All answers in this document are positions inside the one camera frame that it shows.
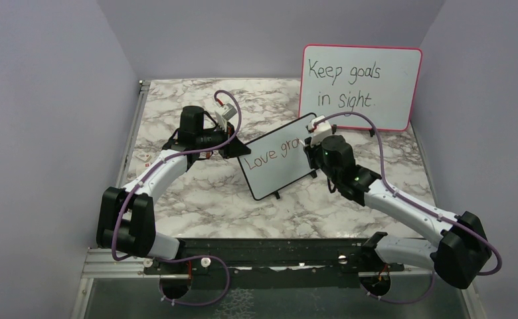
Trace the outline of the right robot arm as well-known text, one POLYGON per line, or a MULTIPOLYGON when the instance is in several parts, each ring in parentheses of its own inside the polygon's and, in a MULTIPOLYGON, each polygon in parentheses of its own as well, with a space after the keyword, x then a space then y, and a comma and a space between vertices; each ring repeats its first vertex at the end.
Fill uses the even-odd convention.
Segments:
POLYGON ((466 289, 493 254, 480 218, 429 205, 387 183, 377 172, 356 163, 353 149, 341 135, 322 141, 305 139, 303 148, 312 169, 327 177, 328 190, 355 203, 376 209, 421 235, 421 239, 374 234, 361 251, 369 270, 398 263, 433 270, 444 282, 466 289))

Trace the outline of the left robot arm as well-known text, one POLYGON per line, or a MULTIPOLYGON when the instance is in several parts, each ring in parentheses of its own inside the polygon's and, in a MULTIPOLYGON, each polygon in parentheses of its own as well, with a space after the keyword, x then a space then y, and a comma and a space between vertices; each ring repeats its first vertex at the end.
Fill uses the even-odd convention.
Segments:
POLYGON ((185 267, 186 255, 181 241, 159 233, 155 226, 155 202, 169 186, 185 174, 195 162, 206 160, 213 152, 224 159, 250 154, 238 138, 240 125, 230 119, 241 118, 241 109, 232 104, 220 107, 206 128, 210 114, 200 106, 185 106, 179 127, 163 145, 161 152, 145 171, 122 187, 109 187, 102 195, 96 242, 125 257, 161 259, 169 272, 185 267))

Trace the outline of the small black-framed whiteboard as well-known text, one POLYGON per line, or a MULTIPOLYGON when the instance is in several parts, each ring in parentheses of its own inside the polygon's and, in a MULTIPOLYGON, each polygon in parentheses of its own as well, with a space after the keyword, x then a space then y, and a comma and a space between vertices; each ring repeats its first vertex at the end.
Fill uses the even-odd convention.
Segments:
POLYGON ((315 118, 308 113, 246 143, 251 153, 238 157, 238 162, 254 200, 279 197, 281 189, 304 177, 317 177, 302 146, 307 125, 315 118))

